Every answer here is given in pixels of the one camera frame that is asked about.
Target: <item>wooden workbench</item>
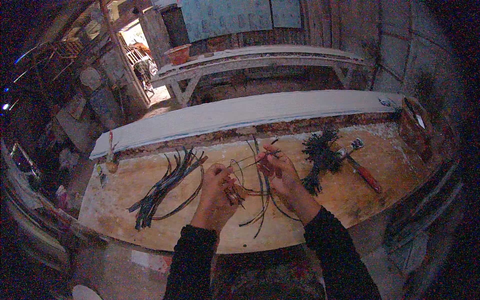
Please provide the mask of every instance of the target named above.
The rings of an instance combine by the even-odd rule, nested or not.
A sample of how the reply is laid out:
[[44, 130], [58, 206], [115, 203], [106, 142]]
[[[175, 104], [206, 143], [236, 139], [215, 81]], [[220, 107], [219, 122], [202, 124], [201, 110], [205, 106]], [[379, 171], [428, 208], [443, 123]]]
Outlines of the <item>wooden workbench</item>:
[[[301, 152], [303, 139], [309, 133], [280, 136], [277, 146], [293, 161], [300, 177], [310, 170], [311, 164], [304, 160]], [[414, 189], [426, 176], [427, 166], [398, 136], [396, 123], [378, 123], [351, 126], [340, 130], [338, 147], [345, 147], [356, 137], [365, 142], [365, 147], [352, 156], [361, 165], [368, 168], [383, 186], [383, 194], [376, 194], [363, 179], [353, 173], [353, 168], [345, 162], [337, 174], [321, 175], [323, 193], [317, 201], [331, 211], [344, 226], [353, 226], [365, 220], [401, 199]], [[270, 139], [261, 139], [259, 144], [270, 143]], [[205, 168], [213, 163], [229, 164], [230, 159], [237, 160], [251, 156], [246, 142], [213, 145], [198, 148], [205, 151], [209, 159]], [[173, 160], [173, 153], [167, 153]], [[242, 164], [252, 163], [252, 158]], [[198, 205], [198, 198], [174, 216], [165, 220], [153, 221], [151, 228], [142, 231], [134, 229], [135, 212], [126, 208], [142, 199], [148, 190], [163, 176], [167, 160], [163, 155], [151, 155], [120, 161], [115, 174], [108, 174], [105, 165], [101, 165], [108, 176], [105, 187], [100, 186], [99, 176], [93, 172], [86, 189], [79, 222], [100, 233], [149, 249], [172, 251], [181, 228], [189, 224]], [[244, 171], [245, 186], [259, 189], [254, 167]], [[156, 216], [162, 216], [173, 210], [187, 199], [197, 188], [200, 170], [190, 174], [180, 185], [171, 191], [159, 206]], [[227, 223], [220, 235], [218, 253], [255, 252], [287, 247], [304, 242], [303, 227], [300, 222], [292, 221], [269, 205], [263, 229], [253, 239], [259, 222], [239, 228], [238, 224], [252, 219], [261, 210], [259, 197], [248, 197], [245, 210], [239, 208]]]

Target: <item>person's right hand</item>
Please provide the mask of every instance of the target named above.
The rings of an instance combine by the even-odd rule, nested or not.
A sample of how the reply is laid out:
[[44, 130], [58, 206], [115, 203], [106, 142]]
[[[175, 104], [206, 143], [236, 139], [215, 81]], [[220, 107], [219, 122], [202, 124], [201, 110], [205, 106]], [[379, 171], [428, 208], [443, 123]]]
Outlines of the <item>person's right hand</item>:
[[280, 198], [292, 201], [304, 190], [300, 177], [293, 166], [292, 161], [283, 152], [275, 155], [269, 154], [279, 149], [272, 145], [264, 145], [267, 152], [261, 152], [255, 160], [258, 161], [258, 169], [270, 180], [270, 186]]
[[255, 160], [258, 169], [270, 180], [273, 192], [285, 201], [303, 225], [307, 225], [318, 213], [321, 206], [303, 187], [292, 161], [282, 152], [269, 154], [279, 149], [264, 145], [266, 152], [259, 153]]

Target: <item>red wooden handle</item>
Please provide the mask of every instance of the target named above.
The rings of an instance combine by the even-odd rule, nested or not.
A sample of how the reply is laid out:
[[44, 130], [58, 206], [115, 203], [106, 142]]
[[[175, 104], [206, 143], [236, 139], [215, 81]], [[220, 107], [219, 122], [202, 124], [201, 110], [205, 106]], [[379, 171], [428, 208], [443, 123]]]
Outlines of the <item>red wooden handle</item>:
[[360, 176], [365, 179], [365, 181], [378, 193], [382, 192], [382, 187], [378, 183], [378, 181], [373, 177], [373, 175], [364, 167], [358, 166], [357, 171]]

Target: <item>black sleeve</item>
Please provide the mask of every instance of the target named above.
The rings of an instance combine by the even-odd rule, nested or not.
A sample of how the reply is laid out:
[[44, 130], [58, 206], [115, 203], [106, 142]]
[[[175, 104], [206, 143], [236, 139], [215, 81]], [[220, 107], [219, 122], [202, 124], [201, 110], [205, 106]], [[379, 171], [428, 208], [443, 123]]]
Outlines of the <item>black sleeve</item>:
[[381, 299], [350, 234], [333, 214], [322, 207], [304, 236], [320, 260], [329, 299]]
[[209, 299], [215, 231], [187, 225], [174, 248], [164, 300]]

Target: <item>poster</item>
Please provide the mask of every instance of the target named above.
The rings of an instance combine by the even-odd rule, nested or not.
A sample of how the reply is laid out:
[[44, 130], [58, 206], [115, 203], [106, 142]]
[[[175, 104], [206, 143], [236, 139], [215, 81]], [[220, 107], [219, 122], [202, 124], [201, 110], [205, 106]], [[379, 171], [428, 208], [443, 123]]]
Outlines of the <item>poster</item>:
[[267, 0], [182, 0], [190, 42], [237, 32], [272, 29]]
[[273, 26], [301, 28], [300, 0], [272, 0]]

